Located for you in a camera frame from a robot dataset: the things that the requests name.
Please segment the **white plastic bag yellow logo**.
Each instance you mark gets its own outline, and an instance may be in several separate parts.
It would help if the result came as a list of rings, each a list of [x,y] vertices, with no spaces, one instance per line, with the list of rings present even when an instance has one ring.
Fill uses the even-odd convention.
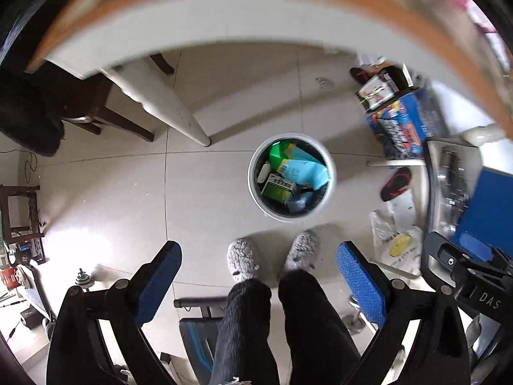
[[[383,219],[376,211],[370,213],[370,224],[374,246],[373,261],[401,276],[421,276],[424,239],[421,228],[397,228],[390,219]]]

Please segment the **grey fuzzy slipper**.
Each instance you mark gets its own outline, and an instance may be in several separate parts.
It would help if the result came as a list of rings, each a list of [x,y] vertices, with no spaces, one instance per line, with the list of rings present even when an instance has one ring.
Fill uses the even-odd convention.
[[[227,265],[235,283],[258,279],[260,259],[257,248],[250,239],[239,238],[229,244]]]
[[[315,269],[320,250],[320,238],[312,230],[299,234],[293,243],[281,270],[281,276],[297,270],[311,272]]]

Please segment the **green blue snack bag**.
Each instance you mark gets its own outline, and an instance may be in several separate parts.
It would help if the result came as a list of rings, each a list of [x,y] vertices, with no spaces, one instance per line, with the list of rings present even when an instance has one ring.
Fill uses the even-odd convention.
[[[319,190],[331,180],[326,165],[292,142],[278,141],[271,145],[270,166],[291,182]]]

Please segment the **black white printed box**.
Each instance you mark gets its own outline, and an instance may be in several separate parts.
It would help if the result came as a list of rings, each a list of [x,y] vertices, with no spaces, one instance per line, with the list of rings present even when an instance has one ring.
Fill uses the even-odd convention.
[[[382,107],[414,88],[411,75],[404,65],[389,64],[377,72],[358,68],[351,70],[352,77],[361,84],[356,97],[365,113]]]

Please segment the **black dumbbell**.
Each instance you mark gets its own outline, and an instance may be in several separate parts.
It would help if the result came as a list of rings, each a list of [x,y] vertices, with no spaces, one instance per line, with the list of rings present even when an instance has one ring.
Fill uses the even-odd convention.
[[[94,286],[95,282],[95,279],[91,275],[86,273],[83,269],[78,270],[75,279],[75,285],[77,285],[85,291],[89,291]]]

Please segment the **red black slipper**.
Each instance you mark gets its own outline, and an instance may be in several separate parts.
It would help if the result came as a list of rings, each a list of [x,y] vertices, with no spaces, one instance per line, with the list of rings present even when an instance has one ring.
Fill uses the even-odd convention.
[[[412,174],[409,167],[399,168],[391,179],[382,187],[380,192],[382,201],[388,202],[397,196],[402,195],[404,191],[409,189],[411,178]]]

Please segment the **grey fuzzy left slipper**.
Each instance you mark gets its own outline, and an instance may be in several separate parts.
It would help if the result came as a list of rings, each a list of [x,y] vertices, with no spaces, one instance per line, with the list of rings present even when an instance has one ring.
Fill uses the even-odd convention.
[[[239,238],[229,244],[227,265],[235,283],[258,279],[260,259],[257,248],[250,239]]]

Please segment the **blue flat panel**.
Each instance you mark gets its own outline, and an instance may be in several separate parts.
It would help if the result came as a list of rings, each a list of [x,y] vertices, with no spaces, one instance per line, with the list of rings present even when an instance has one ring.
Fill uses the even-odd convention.
[[[512,257],[512,175],[483,169],[451,241],[482,261],[496,248]]]

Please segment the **grey fuzzy right slipper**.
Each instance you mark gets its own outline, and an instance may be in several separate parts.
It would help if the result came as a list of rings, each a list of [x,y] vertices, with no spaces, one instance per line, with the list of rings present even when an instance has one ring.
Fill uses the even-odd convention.
[[[297,270],[311,272],[315,269],[320,250],[320,238],[312,230],[299,234],[293,243],[281,270],[281,276]]]

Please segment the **right black gripper device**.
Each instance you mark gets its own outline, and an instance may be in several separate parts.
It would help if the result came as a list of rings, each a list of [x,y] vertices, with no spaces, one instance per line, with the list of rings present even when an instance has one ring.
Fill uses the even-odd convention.
[[[436,231],[424,238],[420,269],[433,289],[448,282],[430,269],[434,259],[452,280],[453,296],[468,315],[486,315],[506,329],[512,329],[512,258],[492,247],[491,259],[481,261]]]

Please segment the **green white box in bin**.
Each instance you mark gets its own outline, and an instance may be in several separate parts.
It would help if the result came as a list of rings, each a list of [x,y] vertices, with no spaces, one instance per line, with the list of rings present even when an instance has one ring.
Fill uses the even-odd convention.
[[[297,185],[278,174],[270,174],[262,189],[264,198],[281,204],[286,204],[297,193]]]

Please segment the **person's right black trouser leg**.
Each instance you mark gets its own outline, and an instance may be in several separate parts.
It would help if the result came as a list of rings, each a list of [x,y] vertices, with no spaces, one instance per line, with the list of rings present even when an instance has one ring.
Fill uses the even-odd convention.
[[[287,273],[278,297],[290,347],[290,383],[344,383],[360,353],[315,276],[302,269]]]

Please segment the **white round trash bin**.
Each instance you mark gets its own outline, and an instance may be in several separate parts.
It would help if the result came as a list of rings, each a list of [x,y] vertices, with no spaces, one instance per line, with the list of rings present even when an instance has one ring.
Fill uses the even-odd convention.
[[[337,170],[321,142],[300,133],[284,133],[262,142],[248,168],[248,187],[268,217],[293,223],[314,215],[335,191]]]

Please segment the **black cushioned chair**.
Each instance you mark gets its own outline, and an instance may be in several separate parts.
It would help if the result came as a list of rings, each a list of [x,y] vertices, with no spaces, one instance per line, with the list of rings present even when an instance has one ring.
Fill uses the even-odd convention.
[[[64,138],[56,114],[62,104],[51,77],[1,67],[1,133],[42,157],[53,157]]]

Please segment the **person's left black trouser leg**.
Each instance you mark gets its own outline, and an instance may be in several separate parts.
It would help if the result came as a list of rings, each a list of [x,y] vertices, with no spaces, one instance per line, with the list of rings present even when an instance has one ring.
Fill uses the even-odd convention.
[[[258,279],[231,289],[216,340],[211,384],[280,383],[268,343],[270,297],[270,288]]]

